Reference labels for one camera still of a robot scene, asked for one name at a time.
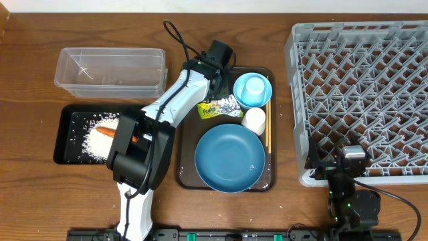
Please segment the yellow silver snack wrapper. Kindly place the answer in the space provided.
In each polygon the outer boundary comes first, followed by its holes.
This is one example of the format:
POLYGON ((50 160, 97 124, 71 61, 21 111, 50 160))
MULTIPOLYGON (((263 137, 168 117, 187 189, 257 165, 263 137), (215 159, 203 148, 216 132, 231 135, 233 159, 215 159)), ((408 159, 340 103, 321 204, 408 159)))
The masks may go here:
POLYGON ((200 102, 197 110, 201 119, 213 118, 222 114, 232 117, 243 117, 244 115, 241 106, 232 94, 221 100, 200 102))

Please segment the dark blue plate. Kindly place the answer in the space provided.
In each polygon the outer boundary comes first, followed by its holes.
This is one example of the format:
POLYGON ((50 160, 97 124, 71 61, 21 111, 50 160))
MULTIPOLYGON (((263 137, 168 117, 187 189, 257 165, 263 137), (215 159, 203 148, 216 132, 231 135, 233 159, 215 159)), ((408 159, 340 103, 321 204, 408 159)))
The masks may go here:
POLYGON ((265 149, 258 136, 237 124, 209 129, 195 148, 195 168, 215 191, 239 193, 256 184, 265 168, 265 149))

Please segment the orange carrot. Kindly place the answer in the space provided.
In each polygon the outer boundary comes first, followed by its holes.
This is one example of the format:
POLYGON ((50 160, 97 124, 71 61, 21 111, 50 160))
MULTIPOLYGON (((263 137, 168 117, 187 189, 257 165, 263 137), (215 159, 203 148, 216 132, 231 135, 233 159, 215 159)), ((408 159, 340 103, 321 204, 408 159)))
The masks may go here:
POLYGON ((116 131, 114 129, 109 129, 107 127, 96 127, 96 130, 111 139, 113 139, 116 134, 116 131))

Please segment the pile of white rice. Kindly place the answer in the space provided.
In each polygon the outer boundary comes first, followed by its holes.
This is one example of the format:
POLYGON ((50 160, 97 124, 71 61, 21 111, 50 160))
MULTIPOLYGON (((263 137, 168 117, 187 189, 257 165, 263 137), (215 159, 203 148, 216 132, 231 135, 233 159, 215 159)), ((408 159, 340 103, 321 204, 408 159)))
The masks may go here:
POLYGON ((86 118, 84 125, 83 151, 89 156, 89 163, 104 164, 108 158, 113 138, 97 130, 105 128, 116 130, 118 126, 119 113, 103 112, 102 114, 91 114, 92 119, 86 118))

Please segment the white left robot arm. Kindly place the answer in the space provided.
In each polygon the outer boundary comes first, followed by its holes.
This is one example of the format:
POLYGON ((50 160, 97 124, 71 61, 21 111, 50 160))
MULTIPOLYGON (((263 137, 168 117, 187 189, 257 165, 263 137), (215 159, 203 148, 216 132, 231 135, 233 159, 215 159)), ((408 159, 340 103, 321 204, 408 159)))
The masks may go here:
POLYGON ((121 195, 115 240, 146 240, 150 234, 153 194, 168 171, 176 128, 194 106, 218 95, 228 62, 201 56, 188 60, 158 100, 122 113, 106 162, 121 195))

